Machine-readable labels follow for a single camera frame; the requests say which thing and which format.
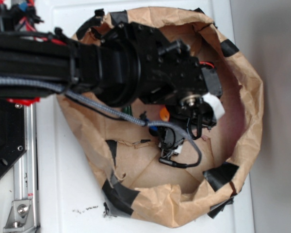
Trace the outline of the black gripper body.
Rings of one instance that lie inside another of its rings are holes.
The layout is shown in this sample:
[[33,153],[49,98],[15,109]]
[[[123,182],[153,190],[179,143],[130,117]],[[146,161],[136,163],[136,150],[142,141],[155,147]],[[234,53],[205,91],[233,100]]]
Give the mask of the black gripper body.
[[219,120],[206,97],[219,100],[223,88],[211,62],[191,56],[181,39],[170,42],[159,29],[135,25],[142,78],[138,98],[145,104],[165,105],[171,117],[186,122],[193,139]]

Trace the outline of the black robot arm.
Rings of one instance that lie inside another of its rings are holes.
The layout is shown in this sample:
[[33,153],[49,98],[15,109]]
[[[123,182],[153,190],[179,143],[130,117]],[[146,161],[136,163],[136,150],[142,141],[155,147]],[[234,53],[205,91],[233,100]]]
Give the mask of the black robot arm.
[[59,93],[92,92],[110,107],[140,100],[164,105],[170,115],[211,128],[225,114],[215,68],[191,56],[182,40],[156,28],[120,23],[100,46],[61,33],[0,33],[0,98],[32,100]]

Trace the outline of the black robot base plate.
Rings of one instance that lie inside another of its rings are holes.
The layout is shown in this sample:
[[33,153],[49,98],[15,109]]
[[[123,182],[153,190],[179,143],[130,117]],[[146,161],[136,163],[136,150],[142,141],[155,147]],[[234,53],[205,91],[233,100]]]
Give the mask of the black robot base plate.
[[0,179],[26,151],[25,110],[0,99]]

